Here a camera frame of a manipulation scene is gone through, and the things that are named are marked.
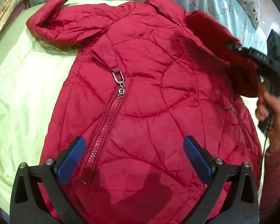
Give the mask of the person's right hand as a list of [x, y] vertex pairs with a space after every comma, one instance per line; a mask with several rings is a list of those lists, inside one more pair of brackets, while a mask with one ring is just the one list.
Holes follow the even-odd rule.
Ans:
[[274, 113], [274, 119], [269, 133], [270, 152], [280, 150], [280, 100], [271, 95], [264, 83], [259, 84], [259, 99], [255, 115], [259, 121], [264, 121], [269, 116], [269, 110]]

